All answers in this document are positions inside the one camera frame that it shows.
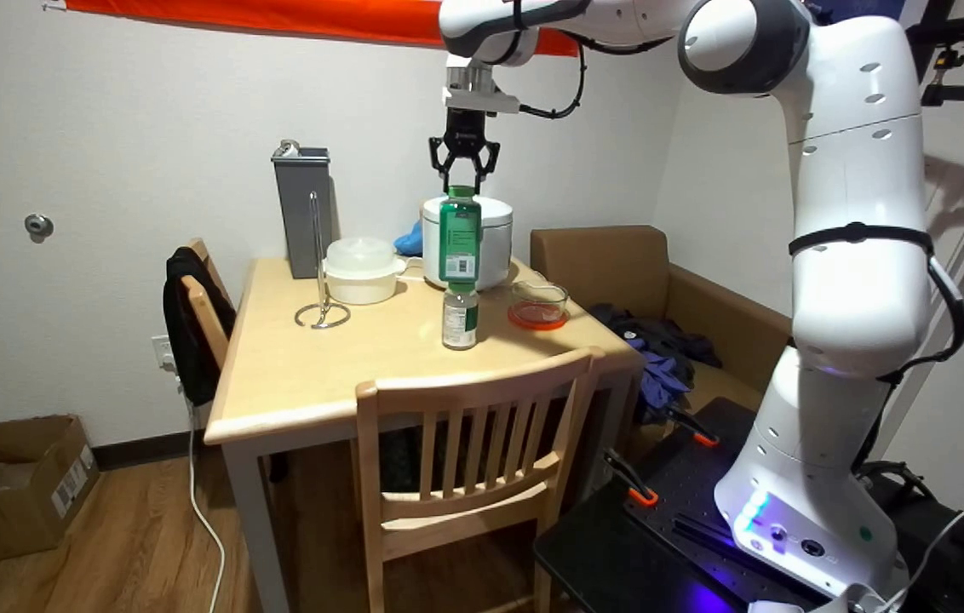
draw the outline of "chair backrest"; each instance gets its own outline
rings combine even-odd
[[[583,350],[542,362],[531,372],[490,377],[369,380],[358,388],[358,488],[363,532],[391,522],[470,514],[420,540],[386,540],[386,558],[456,540],[517,522],[557,514],[583,418],[594,398],[594,362]],[[420,424],[420,488],[382,489],[377,435]]]
[[[179,246],[168,259],[164,316],[185,394],[195,405],[212,402],[236,326],[236,305],[203,243]]]

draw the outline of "cardboard box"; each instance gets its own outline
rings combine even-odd
[[[73,415],[0,422],[0,558],[58,544],[94,473]]]

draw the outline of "tabletop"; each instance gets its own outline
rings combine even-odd
[[[496,373],[564,350],[589,350],[598,377],[639,372],[639,353],[572,298],[563,298],[570,319],[557,331],[517,331],[506,309],[527,298],[563,298],[563,289],[514,263],[512,283],[479,294],[479,343],[449,350],[444,289],[427,283],[421,263],[410,263],[391,298],[349,305],[348,325],[309,331],[293,314],[318,303],[318,279],[293,279],[285,259],[260,259],[203,439],[226,445],[334,430],[354,418],[354,385],[370,377]]]

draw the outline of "white wall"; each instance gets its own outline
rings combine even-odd
[[[923,152],[936,251],[950,263],[964,243],[964,103],[923,109]],[[787,178],[782,124],[768,100],[715,100],[680,85],[654,219],[671,230],[674,263],[790,309]],[[884,456],[906,459],[942,502],[964,503],[964,350],[936,364],[901,407],[900,432],[883,444]]]
[[[570,124],[496,120],[487,188],[531,225],[649,222],[671,129],[654,56],[589,65]],[[575,65],[506,77],[534,104],[572,95]],[[0,418],[78,411],[94,444],[185,430],[156,372],[164,259],[203,235],[232,289],[284,251],[269,152],[330,145],[348,235],[401,235],[436,192],[444,56],[49,15],[0,0]],[[58,235],[31,246],[22,213]]]

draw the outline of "floor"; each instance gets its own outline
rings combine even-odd
[[[290,456],[278,512],[293,522],[295,608],[361,613],[361,540],[348,445]],[[227,548],[219,613],[256,613],[256,588],[221,462],[201,462],[201,502]],[[499,608],[527,592],[531,532],[504,532],[387,566],[387,608]],[[103,469],[58,548],[0,561],[0,613],[203,613],[219,550],[187,506],[187,459]]]

